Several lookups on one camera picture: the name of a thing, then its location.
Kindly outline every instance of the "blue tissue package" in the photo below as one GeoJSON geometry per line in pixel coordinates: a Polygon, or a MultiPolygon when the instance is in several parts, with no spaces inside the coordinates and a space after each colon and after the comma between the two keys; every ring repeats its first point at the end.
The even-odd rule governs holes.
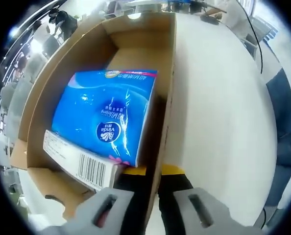
{"type": "Polygon", "coordinates": [[[138,166],[157,71],[77,72],[56,108],[52,130],[102,157],[138,166]]]}

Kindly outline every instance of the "cardboard box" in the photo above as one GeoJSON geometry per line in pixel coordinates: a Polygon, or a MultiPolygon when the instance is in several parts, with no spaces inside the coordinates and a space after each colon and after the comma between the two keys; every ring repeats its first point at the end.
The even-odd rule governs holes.
{"type": "Polygon", "coordinates": [[[146,177],[149,186],[147,219],[157,191],[162,159],[165,154],[166,135],[172,94],[172,72],[175,47],[175,15],[173,13],[143,13],[138,19],[122,16],[104,21],[84,34],[59,60],[51,60],[43,70],[43,87],[33,89],[37,101],[33,108],[28,135],[16,143],[12,158],[14,166],[23,166],[26,149],[26,168],[43,195],[62,201],[65,218],[73,216],[77,204],[85,200],[70,183],[58,177],[61,169],[43,150],[45,131],[51,128],[55,108],[69,79],[77,71],[92,70],[157,70],[155,92],[158,95],[156,122],[151,137],[146,177]]]}

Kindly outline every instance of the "person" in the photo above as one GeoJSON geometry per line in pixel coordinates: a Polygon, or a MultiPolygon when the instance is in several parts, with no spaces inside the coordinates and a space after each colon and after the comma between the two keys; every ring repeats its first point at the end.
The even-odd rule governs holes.
{"type": "Polygon", "coordinates": [[[215,18],[226,25],[239,39],[245,39],[251,31],[251,28],[247,15],[237,0],[215,0],[215,6],[222,11],[211,8],[203,15],[214,15],[215,18]]]}
{"type": "Polygon", "coordinates": [[[57,39],[50,34],[50,29],[47,23],[42,23],[37,20],[33,26],[33,38],[42,45],[47,57],[51,57],[59,48],[57,39]]]}
{"type": "Polygon", "coordinates": [[[55,19],[55,32],[56,34],[58,28],[61,28],[63,33],[63,39],[66,41],[78,28],[77,20],[69,15],[66,11],[60,11],[57,8],[50,10],[48,13],[50,20],[55,19]]]}
{"type": "Polygon", "coordinates": [[[24,53],[21,52],[14,64],[15,69],[14,69],[14,73],[12,74],[13,76],[12,81],[17,82],[21,78],[21,76],[24,73],[24,69],[26,65],[27,65],[27,58],[24,55],[24,53]]]}
{"type": "MultiPolygon", "coordinates": [[[[48,20],[49,24],[55,24],[55,17],[50,17],[50,19],[48,20]]],[[[60,25],[56,25],[55,26],[55,32],[54,35],[57,33],[57,30],[60,28],[60,25]]],[[[63,33],[61,32],[57,38],[63,38],[63,33]]]]}

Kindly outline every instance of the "cardboard flap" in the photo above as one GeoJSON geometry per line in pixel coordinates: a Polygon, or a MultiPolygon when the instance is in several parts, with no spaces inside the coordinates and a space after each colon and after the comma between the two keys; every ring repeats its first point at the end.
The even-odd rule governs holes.
{"type": "Polygon", "coordinates": [[[152,32],[152,31],[131,31],[118,32],[110,35],[113,43],[118,48],[157,48],[162,49],[170,47],[169,32],[152,32]]]}
{"type": "Polygon", "coordinates": [[[82,203],[85,198],[77,189],[71,187],[68,179],[60,177],[53,171],[45,168],[29,168],[28,173],[41,194],[48,199],[56,200],[65,206],[63,217],[65,219],[72,218],[77,206],[82,203]]]}
{"type": "Polygon", "coordinates": [[[79,39],[81,39],[85,33],[87,33],[92,28],[97,26],[100,22],[101,19],[99,18],[98,13],[91,14],[90,17],[88,17],[78,26],[76,32],[72,34],[72,36],[60,47],[59,50],[55,52],[54,55],[51,56],[48,63],[43,67],[38,78],[33,84],[33,87],[28,96],[28,100],[26,101],[18,132],[19,139],[23,141],[27,141],[28,139],[28,131],[34,107],[37,103],[37,100],[41,94],[41,91],[46,81],[48,80],[48,77],[51,75],[51,73],[53,72],[57,65],[57,63],[55,63],[54,61],[60,61],[64,57],[64,55],[68,52],[68,50],[79,39]]]}
{"type": "Polygon", "coordinates": [[[108,34],[131,30],[169,31],[174,23],[174,13],[142,13],[137,19],[130,19],[128,16],[121,16],[103,21],[108,34]]]}
{"type": "Polygon", "coordinates": [[[16,140],[10,156],[10,164],[15,168],[27,170],[27,142],[16,140]]]}
{"type": "Polygon", "coordinates": [[[107,69],[157,70],[155,92],[167,99],[173,63],[172,54],[173,50],[169,48],[120,48],[107,69]]]}

